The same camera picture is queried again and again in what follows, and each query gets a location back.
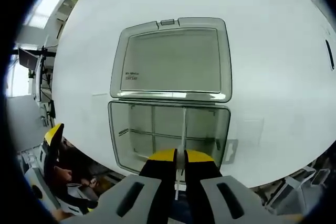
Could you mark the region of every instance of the transparent drawer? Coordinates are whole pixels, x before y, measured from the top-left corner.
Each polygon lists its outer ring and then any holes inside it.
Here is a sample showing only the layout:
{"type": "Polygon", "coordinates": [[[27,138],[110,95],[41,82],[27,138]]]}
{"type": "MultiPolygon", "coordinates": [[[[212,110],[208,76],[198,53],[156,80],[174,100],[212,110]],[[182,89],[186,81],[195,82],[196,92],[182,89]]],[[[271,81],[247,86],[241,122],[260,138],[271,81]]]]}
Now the transparent drawer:
{"type": "Polygon", "coordinates": [[[208,154],[220,166],[230,111],[214,105],[113,101],[109,120],[118,165],[138,173],[153,153],[178,148],[183,132],[187,149],[208,154]]]}

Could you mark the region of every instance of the monitor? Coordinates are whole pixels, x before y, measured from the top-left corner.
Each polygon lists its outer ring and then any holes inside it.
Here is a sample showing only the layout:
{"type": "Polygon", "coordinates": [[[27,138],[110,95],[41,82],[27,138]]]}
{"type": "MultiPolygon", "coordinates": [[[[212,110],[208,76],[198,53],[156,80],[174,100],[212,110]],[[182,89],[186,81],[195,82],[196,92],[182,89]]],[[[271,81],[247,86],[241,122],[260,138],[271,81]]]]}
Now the monitor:
{"type": "Polygon", "coordinates": [[[18,52],[20,65],[32,71],[36,71],[40,57],[33,55],[30,52],[23,50],[22,48],[19,48],[18,52]]]}

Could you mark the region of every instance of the person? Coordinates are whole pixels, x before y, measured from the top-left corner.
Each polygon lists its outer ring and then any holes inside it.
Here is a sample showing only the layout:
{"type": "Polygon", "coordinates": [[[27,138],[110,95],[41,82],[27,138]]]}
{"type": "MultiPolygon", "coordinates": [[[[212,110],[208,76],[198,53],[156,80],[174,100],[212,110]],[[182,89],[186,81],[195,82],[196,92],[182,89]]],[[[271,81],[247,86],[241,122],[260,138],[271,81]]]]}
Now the person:
{"type": "Polygon", "coordinates": [[[56,165],[59,175],[62,176],[61,180],[89,186],[92,189],[96,188],[98,182],[88,169],[90,162],[91,160],[85,154],[77,150],[65,137],[62,137],[56,165]]]}
{"type": "Polygon", "coordinates": [[[77,206],[83,214],[88,213],[88,209],[95,208],[95,200],[76,198],[68,194],[68,183],[73,183],[73,172],[60,165],[58,161],[59,152],[56,148],[51,148],[44,163],[44,179],[51,192],[64,202],[77,206]]]}

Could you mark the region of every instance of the white wall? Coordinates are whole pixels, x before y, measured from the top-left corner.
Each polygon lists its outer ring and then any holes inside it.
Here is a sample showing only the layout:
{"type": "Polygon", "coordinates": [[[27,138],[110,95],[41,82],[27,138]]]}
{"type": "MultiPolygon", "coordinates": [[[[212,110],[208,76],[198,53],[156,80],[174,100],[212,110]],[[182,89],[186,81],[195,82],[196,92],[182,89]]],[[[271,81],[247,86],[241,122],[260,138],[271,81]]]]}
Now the white wall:
{"type": "Polygon", "coordinates": [[[17,151],[39,145],[50,129],[43,126],[39,110],[31,95],[6,100],[10,135],[17,151]]]}
{"type": "Polygon", "coordinates": [[[22,26],[22,29],[16,39],[17,43],[21,44],[33,44],[42,46],[44,45],[47,36],[47,46],[53,46],[57,44],[57,34],[59,31],[60,24],[57,23],[55,18],[56,10],[52,13],[47,25],[44,29],[39,29],[36,27],[22,26]]]}

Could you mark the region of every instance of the window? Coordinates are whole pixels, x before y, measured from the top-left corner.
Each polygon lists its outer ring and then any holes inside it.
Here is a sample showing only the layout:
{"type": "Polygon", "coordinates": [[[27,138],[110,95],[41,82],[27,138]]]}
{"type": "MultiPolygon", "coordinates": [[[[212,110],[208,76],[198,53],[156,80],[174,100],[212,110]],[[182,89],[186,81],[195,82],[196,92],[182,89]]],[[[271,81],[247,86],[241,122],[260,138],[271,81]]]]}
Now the window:
{"type": "MultiPolygon", "coordinates": [[[[37,45],[31,44],[20,44],[19,46],[26,50],[37,49],[37,45]]],[[[31,91],[29,91],[29,70],[20,65],[18,55],[12,55],[10,60],[9,67],[7,69],[6,96],[18,97],[21,95],[31,94],[31,91]]]]}
{"type": "Polygon", "coordinates": [[[44,29],[60,0],[37,0],[27,15],[24,25],[44,29]]]}

